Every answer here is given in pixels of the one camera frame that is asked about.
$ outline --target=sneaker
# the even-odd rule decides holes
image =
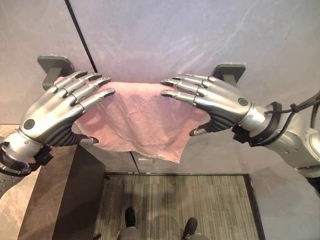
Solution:
[[[132,207],[128,207],[124,213],[125,226],[126,227],[135,227],[136,226],[136,217],[135,211]]]
[[[197,230],[197,226],[198,226],[197,219],[195,219],[194,217],[191,217],[184,227],[184,232],[181,239],[185,240],[188,234],[189,235],[195,234]]]

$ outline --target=robotic arm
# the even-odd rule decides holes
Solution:
[[[163,90],[163,96],[187,102],[210,115],[210,121],[192,130],[190,136],[233,127],[233,139],[275,151],[320,193],[320,133],[308,127],[298,113],[319,105],[320,93],[282,111],[278,102],[267,107],[255,105],[238,88],[212,76],[177,75],[161,84],[182,90]]]
[[[49,146],[95,144],[94,137],[75,134],[75,120],[115,90],[100,73],[77,71],[51,86],[24,113],[19,128],[0,138],[0,198],[25,176],[46,165],[53,156]]]

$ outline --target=wall-mounted bracket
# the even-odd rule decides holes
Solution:
[[[39,56],[37,61],[47,73],[42,82],[44,90],[50,88],[57,78],[68,76],[74,72],[71,62],[64,56]]]
[[[244,74],[246,65],[243,63],[221,63],[213,71],[212,76],[225,81],[228,84],[237,86],[237,82]]]

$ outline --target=green dot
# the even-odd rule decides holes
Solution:
[[[245,98],[243,98],[243,97],[240,97],[239,99],[238,99],[238,103],[240,104],[240,105],[242,105],[242,106],[247,106],[249,103],[248,103],[248,101],[247,101],[247,99],[245,99]]]
[[[35,125],[35,120],[33,119],[28,119],[27,121],[25,121],[23,127],[27,130],[32,129]]]

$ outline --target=towel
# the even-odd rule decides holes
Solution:
[[[172,89],[161,84],[110,82],[98,91],[107,88],[114,88],[115,93],[76,121],[85,135],[99,139],[95,146],[179,163],[189,132],[202,123],[206,113],[161,96],[161,90]]]

